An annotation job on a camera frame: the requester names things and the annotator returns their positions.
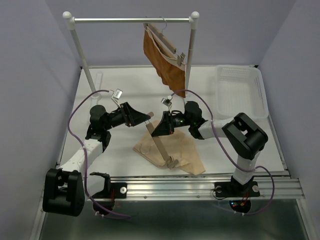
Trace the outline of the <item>wooden clip hanger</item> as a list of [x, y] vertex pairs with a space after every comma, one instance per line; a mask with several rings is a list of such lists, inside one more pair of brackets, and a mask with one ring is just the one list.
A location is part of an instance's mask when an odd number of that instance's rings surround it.
[[[152, 135], [153, 131], [155, 130], [153, 124], [151, 122], [145, 122], [145, 125], [149, 134]], [[162, 159], [164, 160], [165, 165], [169, 169], [173, 169], [179, 163], [179, 161], [168, 154], [159, 136], [152, 137], [152, 140], [155, 143], [155, 146], [158, 149]]]

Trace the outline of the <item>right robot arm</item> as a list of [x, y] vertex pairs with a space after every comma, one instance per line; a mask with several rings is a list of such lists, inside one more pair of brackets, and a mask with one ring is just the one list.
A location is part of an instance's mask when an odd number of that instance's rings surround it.
[[257, 158], [269, 139], [248, 115], [241, 112], [234, 118], [214, 123], [203, 118], [197, 102], [188, 101], [184, 105], [184, 112], [164, 111], [151, 136], [172, 135], [176, 128], [186, 126], [197, 140], [227, 138], [237, 153], [236, 167], [230, 181], [219, 183], [216, 187], [219, 198], [240, 197], [253, 190]]

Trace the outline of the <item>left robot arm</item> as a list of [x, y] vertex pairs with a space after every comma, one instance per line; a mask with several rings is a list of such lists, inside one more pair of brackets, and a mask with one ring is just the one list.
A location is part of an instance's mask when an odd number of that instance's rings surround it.
[[120, 125], [134, 127], [153, 116], [153, 112], [135, 110], [128, 102], [112, 112], [107, 112], [103, 105], [93, 106], [84, 140], [72, 134], [80, 143], [79, 150], [58, 169], [51, 168], [46, 173], [42, 209], [46, 213], [79, 216], [86, 199], [94, 200], [88, 188], [88, 168], [107, 149], [112, 137], [110, 130]]

